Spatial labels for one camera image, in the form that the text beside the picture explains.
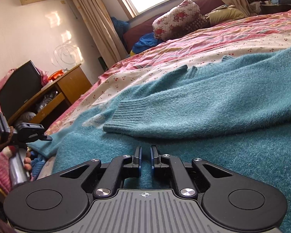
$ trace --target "metal pivot bolt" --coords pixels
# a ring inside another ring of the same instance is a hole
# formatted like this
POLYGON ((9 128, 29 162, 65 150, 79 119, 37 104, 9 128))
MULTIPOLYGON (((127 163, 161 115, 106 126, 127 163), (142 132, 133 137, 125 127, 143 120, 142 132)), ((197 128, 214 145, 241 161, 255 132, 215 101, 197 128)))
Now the metal pivot bolt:
POLYGON ((95 191, 95 194, 97 194, 99 196, 106 196, 110 193, 111 193, 111 191, 107 188, 99 188, 95 191))
POLYGON ((195 194, 195 190, 192 188, 184 188, 181 189, 180 194, 184 196, 193 196, 195 194))

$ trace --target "brown cord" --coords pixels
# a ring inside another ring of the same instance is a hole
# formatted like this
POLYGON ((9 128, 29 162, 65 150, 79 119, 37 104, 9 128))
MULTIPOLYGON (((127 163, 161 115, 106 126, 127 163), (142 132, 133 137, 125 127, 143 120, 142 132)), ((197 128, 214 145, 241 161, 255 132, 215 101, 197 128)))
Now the brown cord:
POLYGON ((0 144, 0 150, 2 151, 6 146, 9 145, 9 143, 11 142, 11 139, 12 139, 12 136, 13 136, 13 132, 14 132, 14 128, 13 126, 10 126, 10 133, 9 133, 9 136, 8 136, 8 140, 3 143, 3 144, 0 144))

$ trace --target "teal sweater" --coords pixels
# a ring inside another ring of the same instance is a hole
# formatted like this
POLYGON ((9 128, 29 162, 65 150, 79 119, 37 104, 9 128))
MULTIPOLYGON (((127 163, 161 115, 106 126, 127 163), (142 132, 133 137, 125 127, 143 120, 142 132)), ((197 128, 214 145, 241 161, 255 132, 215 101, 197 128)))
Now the teal sweater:
POLYGON ((57 154, 53 172, 142 146, 142 177, 127 180, 128 188, 164 187, 151 178, 151 144, 264 181, 287 197, 282 230, 291 232, 291 48, 182 66, 87 110, 52 137, 30 147, 47 158, 57 154))

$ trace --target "pink striped bedspread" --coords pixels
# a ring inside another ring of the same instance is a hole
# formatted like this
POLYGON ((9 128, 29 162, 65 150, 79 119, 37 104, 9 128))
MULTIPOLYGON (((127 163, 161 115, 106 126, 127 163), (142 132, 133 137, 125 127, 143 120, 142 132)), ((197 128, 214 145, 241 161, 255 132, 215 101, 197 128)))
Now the pink striped bedspread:
POLYGON ((142 68, 162 65, 170 61, 206 53, 214 48, 233 45, 233 43, 247 42, 254 39, 291 30, 291 10, 280 14, 258 15, 234 22, 220 24, 208 29, 201 29, 183 38, 169 40, 140 54, 122 60, 99 77, 99 80, 82 95, 70 108, 63 113, 48 130, 51 134, 58 130, 58 123, 69 116, 76 107, 86 99, 99 85, 111 75, 122 71, 137 70, 142 68))

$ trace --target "television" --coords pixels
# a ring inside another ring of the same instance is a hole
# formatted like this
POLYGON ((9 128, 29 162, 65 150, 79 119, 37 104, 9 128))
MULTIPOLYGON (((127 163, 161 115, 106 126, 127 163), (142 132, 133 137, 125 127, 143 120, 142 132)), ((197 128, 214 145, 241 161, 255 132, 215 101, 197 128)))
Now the television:
POLYGON ((41 75, 31 60, 16 69, 0 90, 0 107, 5 118, 8 120, 41 89, 41 75))

